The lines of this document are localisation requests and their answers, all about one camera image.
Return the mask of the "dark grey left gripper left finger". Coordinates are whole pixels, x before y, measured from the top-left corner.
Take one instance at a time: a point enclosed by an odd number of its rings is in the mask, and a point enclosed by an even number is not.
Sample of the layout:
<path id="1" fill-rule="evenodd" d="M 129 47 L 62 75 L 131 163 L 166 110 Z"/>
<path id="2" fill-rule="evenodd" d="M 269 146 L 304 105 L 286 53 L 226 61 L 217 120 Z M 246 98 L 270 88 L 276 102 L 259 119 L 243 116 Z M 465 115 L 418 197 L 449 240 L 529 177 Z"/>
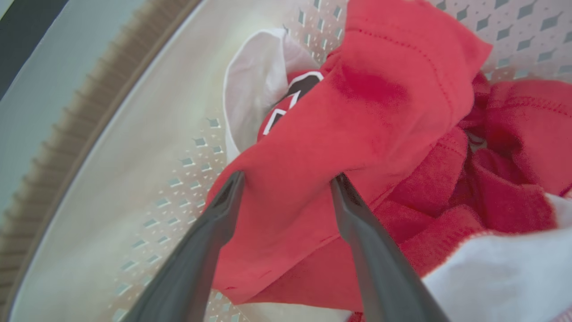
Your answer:
<path id="1" fill-rule="evenodd" d="M 167 258 L 125 322 L 202 322 L 221 249 L 232 239 L 245 175 L 236 171 Z"/>

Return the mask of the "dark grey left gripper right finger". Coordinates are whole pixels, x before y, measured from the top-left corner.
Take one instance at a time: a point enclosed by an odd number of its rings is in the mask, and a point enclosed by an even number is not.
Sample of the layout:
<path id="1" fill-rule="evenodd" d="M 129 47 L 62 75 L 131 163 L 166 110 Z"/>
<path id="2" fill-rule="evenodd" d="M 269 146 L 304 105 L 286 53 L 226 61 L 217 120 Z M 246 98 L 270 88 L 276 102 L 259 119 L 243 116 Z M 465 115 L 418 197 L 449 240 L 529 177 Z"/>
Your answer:
<path id="1" fill-rule="evenodd" d="M 368 322 L 449 318 L 345 174 L 331 181 L 339 233 L 349 244 Z"/>

